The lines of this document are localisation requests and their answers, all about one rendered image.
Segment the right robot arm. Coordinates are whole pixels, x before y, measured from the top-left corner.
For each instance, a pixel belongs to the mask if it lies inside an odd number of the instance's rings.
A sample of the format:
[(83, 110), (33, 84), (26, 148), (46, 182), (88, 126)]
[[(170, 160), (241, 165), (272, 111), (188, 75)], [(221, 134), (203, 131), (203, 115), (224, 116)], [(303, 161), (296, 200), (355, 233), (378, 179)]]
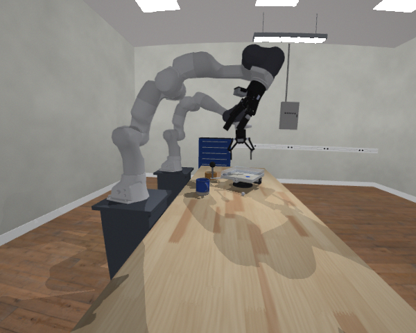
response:
[[(173, 66), (158, 72), (155, 81), (148, 80), (139, 91), (131, 110), (131, 126), (112, 131), (112, 141), (123, 160), (121, 181), (113, 186), (107, 200), (134, 203), (149, 197), (146, 186), (144, 157), (140, 146), (149, 140), (150, 125), (159, 102), (184, 98), (183, 82), (188, 78), (237, 78), (257, 80), (266, 87), (274, 81), (284, 63), (284, 52), (277, 46), (251, 44), (242, 52), (241, 65), (222, 65), (209, 53), (186, 53), (173, 60)], [(140, 145), (139, 145), (140, 144)]]

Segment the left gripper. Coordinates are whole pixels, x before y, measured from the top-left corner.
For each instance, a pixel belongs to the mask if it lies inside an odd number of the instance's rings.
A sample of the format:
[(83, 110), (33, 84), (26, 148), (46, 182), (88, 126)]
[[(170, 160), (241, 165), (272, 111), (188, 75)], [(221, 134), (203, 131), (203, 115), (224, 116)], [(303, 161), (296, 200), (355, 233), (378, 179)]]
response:
[[(237, 137), (238, 136), (244, 136), (244, 137), (246, 137), (246, 129), (243, 129), (243, 132), (241, 132), (240, 130), (236, 130), (236, 138), (232, 138), (232, 140), (231, 140), (231, 143), (230, 143), (230, 145), (229, 145), (229, 147), (228, 147), (228, 151), (229, 151), (229, 153), (230, 153), (230, 160), (232, 160), (232, 149), (237, 145), (237, 144), (244, 144), (245, 143), (245, 145), (250, 149), (250, 159), (252, 159), (252, 152), (253, 152), (253, 150), (254, 150), (254, 147), (253, 147), (253, 145), (252, 145), (252, 142), (250, 141), (250, 138), (246, 138), (248, 141), (249, 141), (249, 143), (250, 143), (250, 145), (252, 146), (252, 149), (248, 146), (248, 144), (245, 142), (246, 141), (246, 139), (244, 139), (244, 142), (238, 142), (237, 141)], [(230, 147), (231, 147), (231, 145), (232, 145), (232, 142), (234, 141), (234, 140), (236, 140), (236, 143), (235, 143), (235, 145), (233, 145), (233, 147), (230, 149)]]

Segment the blue mug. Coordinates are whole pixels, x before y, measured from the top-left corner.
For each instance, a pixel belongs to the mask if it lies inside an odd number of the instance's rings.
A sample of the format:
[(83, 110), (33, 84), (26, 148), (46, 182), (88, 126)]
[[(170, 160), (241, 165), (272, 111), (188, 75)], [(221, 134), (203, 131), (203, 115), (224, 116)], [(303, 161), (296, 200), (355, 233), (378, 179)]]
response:
[(197, 195), (205, 196), (209, 194), (209, 179), (197, 178), (196, 179), (196, 193)]

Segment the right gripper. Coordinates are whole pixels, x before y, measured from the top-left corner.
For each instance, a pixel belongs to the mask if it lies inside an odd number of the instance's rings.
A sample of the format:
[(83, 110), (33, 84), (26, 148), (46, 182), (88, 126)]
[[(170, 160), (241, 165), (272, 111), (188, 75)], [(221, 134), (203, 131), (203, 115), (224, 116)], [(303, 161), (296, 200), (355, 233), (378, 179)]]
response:
[(247, 89), (249, 90), (250, 94), (249, 96), (242, 98), (239, 104), (232, 110), (232, 112), (229, 114), (230, 117), (223, 126), (223, 128), (228, 131), (230, 126), (233, 124), (234, 120), (236, 120), (236, 117), (246, 109), (245, 114), (243, 115), (243, 118), (239, 122), (238, 126), (236, 127), (241, 132), (247, 125), (248, 121), (250, 120), (250, 117), (256, 114), (258, 104), (261, 100), (261, 97), (263, 96), (264, 92), (266, 91), (266, 87), (260, 83), (257, 80), (252, 80), (250, 84), (248, 85)]

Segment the brown tape roll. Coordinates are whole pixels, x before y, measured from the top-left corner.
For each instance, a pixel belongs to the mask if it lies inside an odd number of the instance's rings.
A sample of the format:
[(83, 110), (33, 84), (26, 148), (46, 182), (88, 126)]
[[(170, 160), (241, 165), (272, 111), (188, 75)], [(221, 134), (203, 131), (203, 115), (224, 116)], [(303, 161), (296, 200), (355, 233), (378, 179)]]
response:
[[(211, 171), (206, 171), (205, 172), (205, 178), (210, 179), (211, 178)], [(214, 171), (214, 178), (217, 178), (217, 172)], [(215, 180), (215, 179), (210, 179), (210, 180)]]

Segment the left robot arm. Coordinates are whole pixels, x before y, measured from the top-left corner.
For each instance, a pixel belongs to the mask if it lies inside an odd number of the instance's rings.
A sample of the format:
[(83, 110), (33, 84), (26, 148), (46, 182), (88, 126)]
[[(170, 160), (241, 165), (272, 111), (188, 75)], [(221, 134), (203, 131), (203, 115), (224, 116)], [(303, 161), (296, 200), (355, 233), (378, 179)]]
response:
[[(159, 171), (175, 172), (182, 170), (180, 147), (178, 146), (177, 141), (181, 141), (185, 138), (184, 121), (187, 112), (190, 110), (190, 112), (198, 111), (200, 107), (205, 110), (219, 113), (223, 116), (223, 121), (227, 122), (230, 117), (229, 114), (236, 107), (236, 105), (227, 110), (213, 100), (212, 97), (202, 92), (196, 92), (194, 96), (185, 96), (182, 100), (180, 100), (180, 103), (178, 103), (175, 108), (172, 119), (172, 123), (176, 125), (174, 126), (175, 130), (170, 129), (163, 132), (163, 138), (168, 144), (169, 156), (167, 156), (167, 160), (162, 164)], [(234, 121), (233, 125), (235, 125), (235, 129), (237, 129), (236, 127), (245, 114), (245, 111), (246, 109), (243, 110)]]

